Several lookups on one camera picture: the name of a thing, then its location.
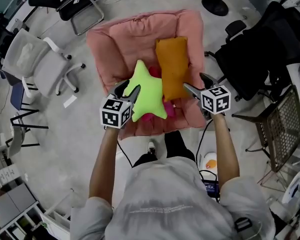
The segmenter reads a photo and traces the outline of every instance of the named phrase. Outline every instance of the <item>star-shaped pillow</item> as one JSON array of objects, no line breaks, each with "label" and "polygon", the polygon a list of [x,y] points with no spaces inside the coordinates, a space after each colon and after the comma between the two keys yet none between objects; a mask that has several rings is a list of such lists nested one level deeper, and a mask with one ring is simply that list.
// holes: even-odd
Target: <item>star-shaped pillow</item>
[{"label": "star-shaped pillow", "polygon": [[141,59],[136,62],[133,76],[123,94],[129,96],[137,85],[140,85],[141,90],[132,109],[134,112],[132,121],[136,122],[146,113],[152,113],[157,117],[166,119],[167,112],[162,102],[162,79],[151,76]]}]

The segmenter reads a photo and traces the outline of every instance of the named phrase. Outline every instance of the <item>orange pillow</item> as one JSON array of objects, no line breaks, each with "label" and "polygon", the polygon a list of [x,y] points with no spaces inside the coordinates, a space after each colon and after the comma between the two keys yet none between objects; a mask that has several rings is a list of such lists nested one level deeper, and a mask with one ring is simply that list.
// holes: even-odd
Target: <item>orange pillow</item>
[{"label": "orange pillow", "polygon": [[164,101],[189,97],[184,82],[189,83],[187,38],[156,41],[155,52],[162,70]]}]

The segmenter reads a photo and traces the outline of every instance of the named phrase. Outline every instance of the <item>black pole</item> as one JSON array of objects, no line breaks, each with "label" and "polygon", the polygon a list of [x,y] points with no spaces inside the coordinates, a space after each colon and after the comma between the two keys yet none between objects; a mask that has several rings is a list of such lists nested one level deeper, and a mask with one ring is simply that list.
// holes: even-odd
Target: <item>black pole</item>
[{"label": "black pole", "polygon": [[210,13],[217,16],[226,16],[229,12],[229,8],[222,0],[201,0],[204,8]]}]

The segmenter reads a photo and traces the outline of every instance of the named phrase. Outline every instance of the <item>chair armrest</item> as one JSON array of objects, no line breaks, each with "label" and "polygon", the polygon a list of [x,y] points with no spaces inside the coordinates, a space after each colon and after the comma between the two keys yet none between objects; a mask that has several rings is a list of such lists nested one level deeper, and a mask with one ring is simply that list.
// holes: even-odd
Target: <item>chair armrest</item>
[{"label": "chair armrest", "polygon": [[22,85],[24,88],[25,95],[30,99],[33,98],[33,91],[29,90],[29,87],[26,82],[26,78],[24,76],[22,77]]},{"label": "chair armrest", "polygon": [[59,48],[49,37],[45,37],[43,41],[45,41],[55,53],[63,54],[63,50]]},{"label": "chair armrest", "polygon": [[226,28],[225,32],[228,36],[225,39],[225,42],[228,43],[232,37],[241,32],[247,27],[247,25],[242,20],[236,20],[230,23]]}]

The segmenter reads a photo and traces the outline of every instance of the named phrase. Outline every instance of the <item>forearm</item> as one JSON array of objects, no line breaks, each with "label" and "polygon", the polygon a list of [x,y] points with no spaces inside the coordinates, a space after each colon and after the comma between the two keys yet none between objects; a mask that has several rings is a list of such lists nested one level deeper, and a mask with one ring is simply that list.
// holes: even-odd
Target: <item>forearm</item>
[{"label": "forearm", "polygon": [[239,163],[226,119],[222,114],[213,117],[216,138],[216,160],[219,186],[239,177]]},{"label": "forearm", "polygon": [[110,205],[115,183],[118,134],[119,129],[116,128],[108,127],[105,130],[89,185],[89,198],[99,197]]}]

